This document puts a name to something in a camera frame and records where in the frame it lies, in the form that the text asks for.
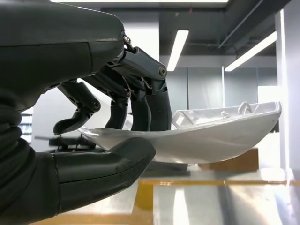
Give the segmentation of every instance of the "white wall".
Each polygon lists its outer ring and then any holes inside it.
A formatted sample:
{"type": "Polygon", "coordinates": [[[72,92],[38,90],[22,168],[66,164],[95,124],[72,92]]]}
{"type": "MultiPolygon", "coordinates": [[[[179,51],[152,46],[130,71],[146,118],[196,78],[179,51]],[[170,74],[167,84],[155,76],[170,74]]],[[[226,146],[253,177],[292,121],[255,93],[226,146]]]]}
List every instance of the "white wall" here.
{"type": "Polygon", "coordinates": [[[187,68],[176,68],[167,73],[167,83],[172,115],[177,110],[188,109],[187,76],[187,68]]]}
{"type": "MultiPolygon", "coordinates": [[[[277,86],[259,86],[257,95],[259,103],[280,100],[277,86]]],[[[280,168],[280,146],[280,133],[268,133],[258,143],[259,168],[280,168]]]]}
{"type": "MultiPolygon", "coordinates": [[[[126,34],[132,40],[133,46],[140,47],[148,55],[158,60],[158,14],[145,13],[143,15],[142,19],[136,20],[138,22],[132,22],[130,20],[130,18],[134,17],[133,13],[117,16],[124,24],[126,34]]],[[[85,126],[104,127],[110,117],[110,98],[93,86],[87,85],[101,102],[101,109],[92,116],[85,126]]],[[[53,137],[53,127],[55,123],[63,119],[71,118],[75,111],[75,107],[73,104],[57,88],[41,95],[34,106],[32,146],[38,152],[48,150],[47,141],[36,140],[35,136],[53,137]]],[[[64,135],[78,136],[79,133],[73,131],[64,135]]]]}
{"type": "Polygon", "coordinates": [[[300,0],[292,0],[276,16],[278,85],[281,88],[283,114],[280,120],[281,166],[300,168],[300,0]]]}

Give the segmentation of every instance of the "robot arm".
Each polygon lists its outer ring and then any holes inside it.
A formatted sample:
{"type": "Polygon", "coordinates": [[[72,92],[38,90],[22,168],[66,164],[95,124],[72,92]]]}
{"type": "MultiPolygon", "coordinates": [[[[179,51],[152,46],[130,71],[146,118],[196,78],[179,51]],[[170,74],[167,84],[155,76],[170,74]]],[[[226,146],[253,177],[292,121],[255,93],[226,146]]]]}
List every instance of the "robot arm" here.
{"type": "MultiPolygon", "coordinates": [[[[75,80],[121,62],[124,32],[117,17],[51,2],[2,0],[0,25],[6,34],[0,36],[1,224],[28,224],[113,195],[133,184],[155,156],[141,138],[103,153],[37,153],[17,127],[20,112],[55,87],[78,107],[71,120],[57,125],[57,134],[99,110],[93,96],[77,93],[80,84],[75,80]]],[[[145,88],[146,95],[156,93],[147,76],[140,78],[150,87],[145,88]]]]}

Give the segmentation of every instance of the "fluorescent ceiling light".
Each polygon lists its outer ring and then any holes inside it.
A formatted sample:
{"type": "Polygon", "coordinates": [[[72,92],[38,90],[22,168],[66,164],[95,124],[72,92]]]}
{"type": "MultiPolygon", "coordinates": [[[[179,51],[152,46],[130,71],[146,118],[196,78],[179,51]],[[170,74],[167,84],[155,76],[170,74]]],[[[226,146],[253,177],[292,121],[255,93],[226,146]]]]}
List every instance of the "fluorescent ceiling light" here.
{"type": "Polygon", "coordinates": [[[175,38],[173,48],[172,49],[171,56],[170,57],[169,64],[167,71],[174,71],[176,67],[178,59],[179,58],[186,38],[188,35],[188,30],[179,30],[175,38]]]}
{"type": "Polygon", "coordinates": [[[228,0],[51,0],[52,2],[106,2],[106,3],[227,3],[228,0]]]}
{"type": "Polygon", "coordinates": [[[235,60],[234,62],[228,65],[225,70],[226,72],[231,72],[235,68],[240,66],[241,64],[256,55],[257,53],[261,52],[262,50],[265,49],[266,47],[275,42],[277,40],[277,33],[276,31],[266,37],[265,39],[258,43],[257,45],[254,46],[253,48],[249,50],[248,52],[242,55],[241,57],[235,60]]]}
{"type": "Polygon", "coordinates": [[[224,67],[222,67],[222,93],[223,95],[223,108],[225,107],[225,80],[224,78],[224,67]]]}

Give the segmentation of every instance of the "ceiling pipe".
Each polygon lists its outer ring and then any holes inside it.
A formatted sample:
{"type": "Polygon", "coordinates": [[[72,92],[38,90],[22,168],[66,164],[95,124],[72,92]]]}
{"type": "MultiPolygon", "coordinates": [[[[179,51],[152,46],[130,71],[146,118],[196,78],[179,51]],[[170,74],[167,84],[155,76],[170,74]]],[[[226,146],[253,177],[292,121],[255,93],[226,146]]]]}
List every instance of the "ceiling pipe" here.
{"type": "Polygon", "coordinates": [[[243,22],[248,19],[252,13],[253,13],[256,9],[257,9],[260,4],[262,4],[264,0],[260,0],[257,3],[254,8],[253,8],[249,13],[248,13],[245,18],[240,21],[237,26],[236,26],[233,31],[231,31],[229,35],[228,35],[224,41],[222,41],[218,48],[221,48],[223,46],[226,41],[228,41],[230,37],[231,37],[235,31],[237,31],[239,27],[240,27],[243,22]]]}
{"type": "MultiPolygon", "coordinates": [[[[103,12],[174,12],[174,13],[186,13],[190,12],[191,7],[101,7],[103,12]]],[[[223,8],[204,8],[193,7],[192,12],[207,12],[219,13],[223,11],[223,8]]]]}

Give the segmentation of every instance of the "white pillar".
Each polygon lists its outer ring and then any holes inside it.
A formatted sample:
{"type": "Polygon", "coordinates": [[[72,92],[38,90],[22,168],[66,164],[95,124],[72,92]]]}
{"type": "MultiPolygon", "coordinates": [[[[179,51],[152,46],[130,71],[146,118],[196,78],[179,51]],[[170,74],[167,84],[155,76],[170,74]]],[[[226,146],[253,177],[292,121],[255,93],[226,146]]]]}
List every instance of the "white pillar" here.
{"type": "Polygon", "coordinates": [[[276,15],[278,86],[283,114],[280,119],[280,166],[300,168],[300,0],[292,0],[276,15]]]}
{"type": "MultiPolygon", "coordinates": [[[[158,13],[122,13],[119,16],[124,24],[125,32],[132,40],[133,46],[138,46],[148,55],[159,60],[158,13]]],[[[87,127],[104,127],[110,117],[110,98],[90,85],[88,88],[101,102],[101,109],[85,124],[87,127]]],[[[32,116],[32,146],[35,151],[48,150],[48,142],[36,140],[35,136],[53,137],[55,123],[71,118],[75,107],[60,90],[50,90],[34,106],[32,116]]],[[[78,131],[69,132],[65,136],[78,136],[78,131]]]]}

